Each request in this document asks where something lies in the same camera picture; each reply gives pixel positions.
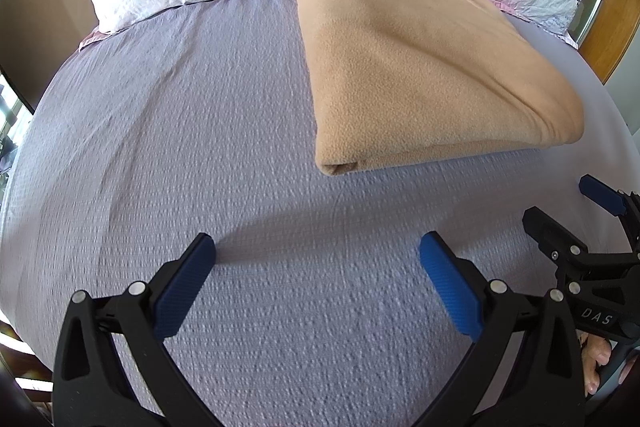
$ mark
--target finger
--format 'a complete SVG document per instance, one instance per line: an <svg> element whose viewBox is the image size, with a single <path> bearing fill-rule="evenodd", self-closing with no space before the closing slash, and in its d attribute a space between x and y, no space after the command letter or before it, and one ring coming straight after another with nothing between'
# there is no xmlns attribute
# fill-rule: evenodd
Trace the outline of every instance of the finger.
<svg viewBox="0 0 640 427"><path fill-rule="evenodd" d="M600 386L600 377L596 373L596 359L589 355L586 348L582 350L582 373L584 375L584 396L595 394Z"/></svg>
<svg viewBox="0 0 640 427"><path fill-rule="evenodd" d="M583 352L585 351L589 357L596 360L600 365L605 365L609 363L611 357L611 344L602 337L589 335L587 346L583 349Z"/></svg>
<svg viewBox="0 0 640 427"><path fill-rule="evenodd" d="M638 359L638 356L636 355L626 363L624 369L620 372L620 378L618 378L618 383L623 383L625 381L625 378L628 377L628 374L631 372L631 368L634 367L634 364L636 363L637 359Z"/></svg>

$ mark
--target bed sheet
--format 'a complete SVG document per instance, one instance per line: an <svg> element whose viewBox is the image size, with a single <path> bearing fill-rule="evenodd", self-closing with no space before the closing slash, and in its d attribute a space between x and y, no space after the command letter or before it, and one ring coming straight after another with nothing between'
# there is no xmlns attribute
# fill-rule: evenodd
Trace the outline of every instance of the bed sheet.
<svg viewBox="0 0 640 427"><path fill-rule="evenodd" d="M511 21L580 94L579 142L332 178L314 165L295 0L180 7L88 46L20 148L0 307L51 365L74 290L120 293L207 232L218 263L166 346L225 425L411 425L469 345L420 266L422 234L537 295L554 270L522 230L529 206L593 251L627 248L577 187L589 172L640 188L622 117L574 49Z"/></svg>

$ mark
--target human hand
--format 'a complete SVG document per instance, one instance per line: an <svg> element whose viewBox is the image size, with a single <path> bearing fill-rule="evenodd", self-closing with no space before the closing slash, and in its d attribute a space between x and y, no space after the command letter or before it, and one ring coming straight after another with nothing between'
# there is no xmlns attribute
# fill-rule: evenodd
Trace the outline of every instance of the human hand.
<svg viewBox="0 0 640 427"><path fill-rule="evenodd" d="M606 365L609 363L611 357L611 344L602 337L597 335L590 335L589 333L583 333L580 336L580 343L582 344L582 372L584 374L584 396L587 394L595 394L600 386L600 377L598 376L596 369L600 365ZM632 359L628 360L620 377L618 378L618 384L625 381L626 376L631 371L631 368L636 363L636 355Z"/></svg>

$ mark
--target folded blanket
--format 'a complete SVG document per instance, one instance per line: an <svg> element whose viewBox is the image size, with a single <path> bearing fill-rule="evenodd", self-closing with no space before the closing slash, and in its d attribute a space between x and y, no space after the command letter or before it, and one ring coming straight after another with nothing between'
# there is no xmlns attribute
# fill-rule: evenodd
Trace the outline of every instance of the folded blanket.
<svg viewBox="0 0 640 427"><path fill-rule="evenodd" d="M578 140L571 85L488 0L298 0L324 174Z"/></svg>

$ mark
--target wooden bed frame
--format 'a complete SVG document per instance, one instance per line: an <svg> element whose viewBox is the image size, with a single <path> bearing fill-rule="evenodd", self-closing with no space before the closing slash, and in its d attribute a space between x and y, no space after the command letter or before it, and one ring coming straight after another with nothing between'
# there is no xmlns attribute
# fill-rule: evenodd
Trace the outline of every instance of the wooden bed frame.
<svg viewBox="0 0 640 427"><path fill-rule="evenodd" d="M640 0L602 0L580 55L603 84L609 80L640 24Z"/></svg>

